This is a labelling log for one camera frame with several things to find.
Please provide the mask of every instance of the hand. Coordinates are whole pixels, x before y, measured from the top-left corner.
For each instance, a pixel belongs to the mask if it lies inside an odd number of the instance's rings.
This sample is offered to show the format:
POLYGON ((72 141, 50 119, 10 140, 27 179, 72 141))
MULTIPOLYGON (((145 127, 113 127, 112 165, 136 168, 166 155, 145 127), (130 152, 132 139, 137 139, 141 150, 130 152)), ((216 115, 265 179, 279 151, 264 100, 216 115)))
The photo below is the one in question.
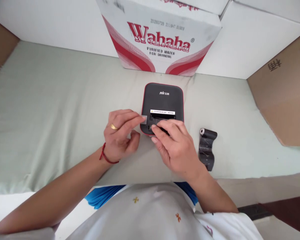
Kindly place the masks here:
POLYGON ((151 129, 156 137, 152 141, 156 145, 164 164, 187 182, 195 180, 207 169, 200 162, 192 137, 184 123, 174 119, 161 120, 151 129), (170 137, 159 127, 164 128, 170 137))
POLYGON ((109 122, 104 130, 106 147, 104 154, 111 162, 117 162, 121 158, 137 151, 140 140, 140 133, 133 130, 145 120, 138 113, 131 109, 117 110, 109 113, 109 122))

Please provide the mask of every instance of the forearm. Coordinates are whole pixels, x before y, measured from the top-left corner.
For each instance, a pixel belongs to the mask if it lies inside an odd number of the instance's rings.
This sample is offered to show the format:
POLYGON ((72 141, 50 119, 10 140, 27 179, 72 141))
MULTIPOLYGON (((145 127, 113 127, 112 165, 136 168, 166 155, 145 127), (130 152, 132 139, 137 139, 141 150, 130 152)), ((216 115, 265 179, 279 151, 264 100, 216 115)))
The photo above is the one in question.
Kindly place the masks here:
POLYGON ((228 194, 211 177, 203 164, 198 168, 198 177, 188 182, 196 192, 200 206, 204 212, 238 213, 236 205, 228 194))
POLYGON ((88 194, 111 164, 100 160, 101 148, 32 195, 0 222, 0 234, 52 227, 88 194))

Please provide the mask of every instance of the finger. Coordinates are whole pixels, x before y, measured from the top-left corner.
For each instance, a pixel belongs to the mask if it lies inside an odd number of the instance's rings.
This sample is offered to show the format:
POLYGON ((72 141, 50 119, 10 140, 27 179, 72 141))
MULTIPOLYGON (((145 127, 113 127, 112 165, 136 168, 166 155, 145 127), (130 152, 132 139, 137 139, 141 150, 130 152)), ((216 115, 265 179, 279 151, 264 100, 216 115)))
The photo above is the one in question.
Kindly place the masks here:
POLYGON ((123 113, 123 114, 118 114, 114 118, 112 124, 117 128, 121 128, 125 122, 127 122, 135 117, 138 117, 138 116, 140 116, 140 115, 139 115, 139 113, 136 113, 136 112, 127 112, 127 113, 123 113))
POLYGON ((152 125, 151 130, 167 150, 171 149, 174 141, 164 131, 156 125, 152 125))
POLYGON ((134 129, 136 126, 138 126, 140 123, 142 123, 145 120, 145 117, 141 117, 140 115, 125 122, 121 128, 115 132, 113 135, 116 136, 119 139, 125 139, 127 135, 131 132, 132 129, 134 129))
POLYGON ((123 113, 127 113, 127 112, 133 112, 133 111, 131 109, 120 109, 120 110, 110 112, 109 113, 109 118, 108 118, 108 121, 109 121, 108 125, 111 125, 111 123, 113 122, 113 120, 115 119, 115 117, 118 114, 123 114, 123 113))
POLYGON ((184 137, 180 129, 173 122, 161 120, 160 122, 158 122, 157 126, 162 127, 166 131, 168 131, 172 139, 175 140, 176 142, 179 142, 184 137))
POLYGON ((131 131, 131 139, 126 149, 126 153, 135 153, 138 149, 140 141, 140 133, 136 130, 131 131))
POLYGON ((151 140, 153 141, 154 145, 156 145, 156 148, 161 155, 163 163, 167 167, 170 167, 170 156, 166 148, 163 146, 162 142, 160 142, 160 140, 156 137, 152 137, 151 140))
POLYGON ((175 120, 175 119, 169 119, 168 122, 172 122, 174 123, 175 125, 177 125, 177 127, 179 128, 179 130, 184 134, 184 135, 188 135, 188 130, 186 128, 186 126, 184 125, 184 122, 182 121, 178 121, 178 120, 175 120))

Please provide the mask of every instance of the warning sticker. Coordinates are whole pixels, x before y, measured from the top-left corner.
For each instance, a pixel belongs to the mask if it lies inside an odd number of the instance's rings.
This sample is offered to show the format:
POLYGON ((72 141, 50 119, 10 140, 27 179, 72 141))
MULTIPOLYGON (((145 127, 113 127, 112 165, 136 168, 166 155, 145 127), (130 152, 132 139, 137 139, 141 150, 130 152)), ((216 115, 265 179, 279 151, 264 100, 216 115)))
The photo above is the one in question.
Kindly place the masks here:
POLYGON ((169 115, 176 115, 176 112, 172 111, 162 111, 162 110, 150 110, 150 113, 159 113, 159 114, 169 114, 169 115))

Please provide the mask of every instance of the wahaha logo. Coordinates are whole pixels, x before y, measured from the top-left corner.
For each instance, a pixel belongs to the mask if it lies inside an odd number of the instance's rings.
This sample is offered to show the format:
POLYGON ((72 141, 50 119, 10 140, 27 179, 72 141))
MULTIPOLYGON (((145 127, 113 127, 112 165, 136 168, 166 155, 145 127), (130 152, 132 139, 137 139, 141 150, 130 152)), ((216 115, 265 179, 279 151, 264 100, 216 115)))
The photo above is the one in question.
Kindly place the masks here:
POLYGON ((174 50, 179 50, 179 51, 184 51, 184 52, 189 52, 190 49, 190 43, 188 42, 183 42, 179 40, 179 36, 176 36, 175 39, 173 40, 172 38, 165 38, 164 36, 160 35, 160 32, 156 32, 157 36, 155 36, 152 33, 148 33, 149 27, 143 26, 144 31, 141 31, 141 25, 127 22, 132 34, 134 36, 134 40, 136 42, 140 43, 146 43, 148 41, 149 44, 155 45, 155 46, 160 46, 160 47, 166 47, 166 48, 171 48, 174 50))

